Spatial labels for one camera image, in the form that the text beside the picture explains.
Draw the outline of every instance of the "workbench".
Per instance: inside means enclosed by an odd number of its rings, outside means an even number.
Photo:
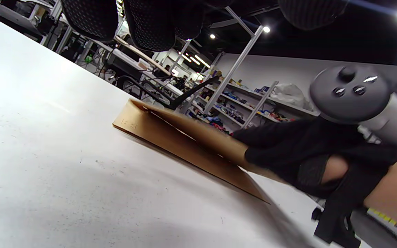
[[[251,174],[266,204],[113,128],[129,98],[0,22],[0,248],[328,247],[303,193]]]

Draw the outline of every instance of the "colorful items on shelf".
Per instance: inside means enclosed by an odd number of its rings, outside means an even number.
[[[381,219],[383,219],[384,221],[387,221],[389,225],[393,225],[397,228],[397,222],[395,220],[393,220],[392,218],[386,216],[385,214],[373,209],[373,208],[369,208],[368,209],[369,212],[373,212],[376,215],[378,215]]]
[[[238,112],[235,108],[233,108],[233,106],[228,106],[227,104],[222,105],[222,104],[224,103],[216,104],[215,107],[220,109],[223,113],[229,115],[239,123],[244,124],[243,114]]]
[[[212,91],[202,91],[200,97],[208,101],[212,97],[212,94]]]
[[[269,118],[273,118],[277,121],[280,122],[290,122],[290,121],[295,121],[295,119],[289,119],[286,118],[284,115],[280,114],[280,113],[274,113],[274,112],[270,112],[269,110],[259,110],[257,111],[258,114],[269,117]]]
[[[261,89],[255,89],[254,91],[257,92],[257,93],[259,93],[259,94],[266,95],[267,91],[268,91],[270,88],[271,88],[270,86],[264,86],[263,88],[261,88]]]
[[[210,126],[218,129],[220,132],[223,132],[223,133],[225,133],[227,135],[230,135],[229,131],[227,131],[225,129],[225,127],[223,127],[222,121],[217,116],[216,117],[211,117],[211,116],[207,116],[207,115],[202,115],[200,113],[194,114],[192,112],[189,112],[189,115],[191,117],[193,117],[194,119],[198,119],[200,121],[203,121],[203,122],[209,124]]]
[[[241,102],[242,104],[244,104],[244,105],[246,105],[246,106],[248,106],[248,107],[251,107],[251,108],[255,109],[255,106],[254,106],[254,105],[249,104],[246,100],[241,99],[240,97],[234,95],[234,94],[233,94],[232,92],[230,92],[230,91],[225,90],[225,91],[223,92],[223,94],[226,95],[227,97],[231,98],[231,99],[234,99],[235,101]]]

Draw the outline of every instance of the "black chair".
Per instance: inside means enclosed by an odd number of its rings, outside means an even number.
[[[195,92],[199,91],[200,89],[203,89],[206,85],[209,85],[211,83],[215,83],[218,81],[219,77],[213,77],[209,80],[206,80],[205,82],[194,86],[192,89],[189,91],[184,92],[182,95],[178,96],[175,99],[172,99],[169,95],[164,93],[161,89],[159,89],[158,86],[153,85],[150,81],[151,80],[145,80],[143,82],[137,82],[134,80],[134,78],[129,77],[129,76],[122,76],[119,77],[119,79],[125,79],[127,83],[129,83],[128,87],[131,86],[137,86],[140,89],[140,94],[139,97],[142,97],[142,93],[148,94],[150,97],[152,97],[156,102],[160,103],[163,105],[165,108],[168,108],[170,110],[175,110],[178,108],[178,106],[183,103],[184,100],[186,100],[188,97],[192,96]],[[161,96],[167,99],[169,103],[161,99]]]

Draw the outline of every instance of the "person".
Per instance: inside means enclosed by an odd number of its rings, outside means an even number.
[[[183,91],[185,89],[185,80],[187,78],[188,78],[187,76],[183,76],[183,78],[178,78],[178,80],[174,84],[174,87]]]
[[[357,125],[317,117],[242,129],[233,138],[247,146],[247,162],[324,199],[357,161],[370,172],[386,171],[364,204],[397,221],[397,148],[367,143]]]
[[[170,71],[170,66],[166,65],[165,66],[165,70]],[[160,69],[156,69],[153,72],[153,75],[156,76],[157,78],[163,78],[163,77],[168,77],[168,75],[166,73],[164,73],[163,71],[161,71]]]

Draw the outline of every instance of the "folded cardboard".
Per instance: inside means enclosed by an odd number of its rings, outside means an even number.
[[[283,182],[269,170],[244,159],[247,147],[199,121],[129,100],[113,126],[138,136],[265,201],[249,175],[239,167]]]

